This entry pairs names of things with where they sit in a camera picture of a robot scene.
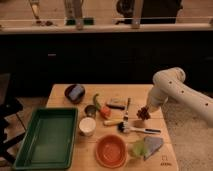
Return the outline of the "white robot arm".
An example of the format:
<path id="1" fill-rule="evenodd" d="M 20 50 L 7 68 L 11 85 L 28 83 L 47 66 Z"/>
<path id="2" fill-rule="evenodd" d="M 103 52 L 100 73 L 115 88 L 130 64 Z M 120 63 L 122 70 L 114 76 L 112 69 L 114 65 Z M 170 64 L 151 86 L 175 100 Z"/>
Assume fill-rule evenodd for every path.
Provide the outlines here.
<path id="1" fill-rule="evenodd" d="M 156 72 L 153 75 L 153 87 L 147 96 L 148 112 L 158 110 L 169 97 L 172 97 L 194 110 L 213 127 L 213 98 L 186 86 L 185 79 L 186 74 L 179 67 Z"/>

